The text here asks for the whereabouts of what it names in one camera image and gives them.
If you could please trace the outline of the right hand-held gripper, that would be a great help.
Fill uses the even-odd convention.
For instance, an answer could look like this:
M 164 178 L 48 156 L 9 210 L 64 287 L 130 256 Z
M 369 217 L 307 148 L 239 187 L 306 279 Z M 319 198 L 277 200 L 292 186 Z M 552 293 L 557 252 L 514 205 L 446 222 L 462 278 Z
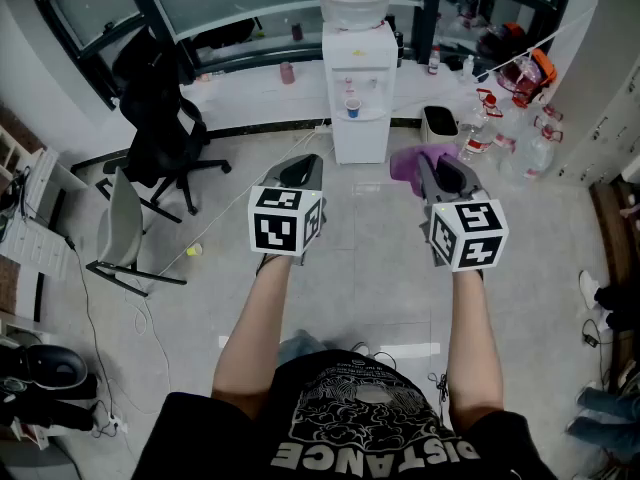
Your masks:
M 423 232 L 434 264 L 451 272 L 495 267 L 509 236 L 500 201 L 483 193 L 476 172 L 449 154 L 439 158 L 439 175 L 424 153 L 418 155 L 418 169 L 425 200 Z M 461 200 L 450 201 L 450 193 Z

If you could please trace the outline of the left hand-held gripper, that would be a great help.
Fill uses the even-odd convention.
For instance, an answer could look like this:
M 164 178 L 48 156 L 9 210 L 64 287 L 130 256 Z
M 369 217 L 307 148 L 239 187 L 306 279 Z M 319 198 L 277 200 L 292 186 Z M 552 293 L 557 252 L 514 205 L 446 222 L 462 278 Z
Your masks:
M 253 252 L 289 256 L 302 266 L 306 252 L 326 221 L 323 159 L 299 155 L 271 167 L 253 186 L 248 203 Z

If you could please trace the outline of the purple cleaning cloth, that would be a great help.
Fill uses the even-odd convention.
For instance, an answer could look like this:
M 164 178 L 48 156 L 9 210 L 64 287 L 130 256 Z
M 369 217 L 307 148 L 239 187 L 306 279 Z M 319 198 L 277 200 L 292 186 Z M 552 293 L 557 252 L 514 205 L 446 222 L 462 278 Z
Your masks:
M 415 196 L 422 198 L 422 181 L 419 173 L 418 159 L 427 158 L 434 169 L 438 167 L 440 158 L 449 155 L 455 158 L 459 153 L 454 143 L 420 144 L 393 153 L 390 157 L 390 176 L 393 180 L 408 182 Z

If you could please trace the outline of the white water dispenser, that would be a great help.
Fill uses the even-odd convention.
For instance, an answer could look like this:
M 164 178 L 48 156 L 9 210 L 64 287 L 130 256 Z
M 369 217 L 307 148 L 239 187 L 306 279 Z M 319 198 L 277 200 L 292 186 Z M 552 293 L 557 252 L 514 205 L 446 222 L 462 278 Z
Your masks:
M 323 25 L 322 55 L 332 137 L 339 164 L 381 164 L 386 159 L 398 61 L 388 22 L 362 30 Z M 344 101 L 361 100 L 350 119 Z

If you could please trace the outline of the person's left forearm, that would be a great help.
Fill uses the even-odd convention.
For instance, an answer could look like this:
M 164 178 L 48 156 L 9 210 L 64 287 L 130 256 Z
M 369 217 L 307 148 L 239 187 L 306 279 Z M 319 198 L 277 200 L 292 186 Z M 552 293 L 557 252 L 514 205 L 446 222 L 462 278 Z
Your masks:
M 262 412 L 278 365 L 293 258 L 270 256 L 258 271 L 215 368 L 212 397 L 254 420 Z

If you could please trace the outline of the person's right forearm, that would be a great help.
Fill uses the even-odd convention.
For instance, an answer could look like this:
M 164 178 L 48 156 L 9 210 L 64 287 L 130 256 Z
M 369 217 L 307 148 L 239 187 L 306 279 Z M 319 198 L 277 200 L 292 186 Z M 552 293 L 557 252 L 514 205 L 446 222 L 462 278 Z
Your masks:
M 483 278 L 477 271 L 460 271 L 452 280 L 449 416 L 455 432 L 462 434 L 504 409 L 504 386 Z

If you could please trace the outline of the white waste bin black liner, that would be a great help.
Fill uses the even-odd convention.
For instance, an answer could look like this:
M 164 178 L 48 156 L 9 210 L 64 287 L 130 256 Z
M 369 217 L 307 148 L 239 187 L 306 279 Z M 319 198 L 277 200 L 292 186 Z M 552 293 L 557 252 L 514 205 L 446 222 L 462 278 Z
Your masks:
M 442 106 L 426 106 L 421 114 L 421 137 L 427 144 L 453 142 L 459 130 L 452 112 Z

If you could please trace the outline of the white raised ledge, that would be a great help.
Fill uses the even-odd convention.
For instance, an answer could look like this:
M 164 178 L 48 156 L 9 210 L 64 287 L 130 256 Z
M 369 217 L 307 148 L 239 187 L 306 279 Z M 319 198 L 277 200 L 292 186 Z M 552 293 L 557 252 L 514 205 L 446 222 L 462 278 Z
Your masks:
M 210 130 L 328 118 L 324 63 L 296 62 L 293 68 L 295 81 L 289 85 L 282 82 L 279 67 L 273 65 L 210 74 L 205 80 L 183 85 L 181 92 L 196 104 Z M 478 101 L 479 88 L 492 91 L 499 99 L 506 96 L 494 75 L 471 84 L 444 64 L 437 74 L 430 75 L 425 66 L 405 61 L 396 72 L 392 116 L 418 118 L 428 105 L 447 107 L 459 116 Z

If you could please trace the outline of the black mesh office chair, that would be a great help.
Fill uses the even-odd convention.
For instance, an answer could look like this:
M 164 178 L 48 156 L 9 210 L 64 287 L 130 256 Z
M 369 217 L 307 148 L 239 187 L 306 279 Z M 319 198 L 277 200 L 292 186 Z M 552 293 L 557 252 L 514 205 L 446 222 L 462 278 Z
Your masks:
M 152 205 L 175 185 L 188 213 L 197 214 L 188 175 L 210 168 L 227 174 L 231 165 L 201 158 L 210 137 L 200 110 L 182 95 L 174 48 L 143 27 L 117 55 L 113 74 L 123 89 L 119 110 L 135 128 L 126 159 L 116 166 L 130 182 L 155 190 Z

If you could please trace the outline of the white lockers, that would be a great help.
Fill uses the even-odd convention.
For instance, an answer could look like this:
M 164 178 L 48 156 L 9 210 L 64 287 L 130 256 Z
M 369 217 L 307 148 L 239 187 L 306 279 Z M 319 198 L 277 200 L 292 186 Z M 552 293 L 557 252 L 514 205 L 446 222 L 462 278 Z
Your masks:
M 640 55 L 604 108 L 587 116 L 588 127 L 575 132 L 564 122 L 567 148 L 556 148 L 549 180 L 589 187 L 609 183 L 640 155 Z

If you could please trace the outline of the brown wooden bench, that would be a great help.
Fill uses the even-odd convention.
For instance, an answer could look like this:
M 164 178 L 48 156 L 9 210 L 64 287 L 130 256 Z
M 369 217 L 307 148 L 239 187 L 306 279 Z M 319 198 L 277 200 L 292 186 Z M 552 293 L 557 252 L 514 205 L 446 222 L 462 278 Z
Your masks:
M 634 186 L 617 176 L 609 183 L 589 187 L 603 241 L 611 284 L 631 285 L 640 281 L 640 209 L 628 216 L 622 210 L 632 207 Z

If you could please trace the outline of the person's blue jeans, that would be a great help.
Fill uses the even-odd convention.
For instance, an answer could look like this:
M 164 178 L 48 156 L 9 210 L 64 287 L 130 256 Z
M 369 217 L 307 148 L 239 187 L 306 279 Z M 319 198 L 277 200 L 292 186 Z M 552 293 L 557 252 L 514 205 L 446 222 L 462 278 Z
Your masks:
M 297 358 L 327 351 L 328 347 L 306 330 L 298 330 L 295 335 L 280 343 L 277 355 L 277 367 Z

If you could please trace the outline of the person's black printed t-shirt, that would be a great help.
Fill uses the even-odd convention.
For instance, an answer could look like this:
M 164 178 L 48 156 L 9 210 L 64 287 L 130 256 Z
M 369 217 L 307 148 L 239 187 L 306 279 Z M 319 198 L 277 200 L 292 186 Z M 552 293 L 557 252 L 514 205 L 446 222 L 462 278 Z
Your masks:
M 256 418 L 175 392 L 132 480 L 556 480 L 526 419 L 497 411 L 446 428 L 392 368 L 328 350 L 280 366 Z

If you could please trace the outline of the black rounded device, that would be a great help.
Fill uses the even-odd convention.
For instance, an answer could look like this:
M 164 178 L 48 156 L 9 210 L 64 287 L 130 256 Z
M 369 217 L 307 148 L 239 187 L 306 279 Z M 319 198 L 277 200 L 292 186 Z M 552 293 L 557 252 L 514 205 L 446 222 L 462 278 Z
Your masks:
M 97 377 L 74 351 L 50 344 L 0 344 L 0 425 L 15 420 L 43 428 L 88 432 L 93 411 L 78 401 L 97 398 Z

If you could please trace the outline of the grey chair with black frame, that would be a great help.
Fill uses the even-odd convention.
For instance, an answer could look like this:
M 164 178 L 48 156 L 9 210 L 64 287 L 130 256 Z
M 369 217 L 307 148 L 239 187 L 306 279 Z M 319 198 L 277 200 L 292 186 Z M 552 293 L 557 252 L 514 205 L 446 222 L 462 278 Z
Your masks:
M 119 288 L 146 298 L 148 293 L 120 280 L 118 274 L 185 286 L 186 280 L 140 271 L 137 267 L 139 252 L 145 235 L 142 206 L 132 183 L 120 167 L 111 178 L 97 184 L 108 196 L 108 207 L 103 212 L 97 230 L 97 259 L 86 268 L 98 277 Z

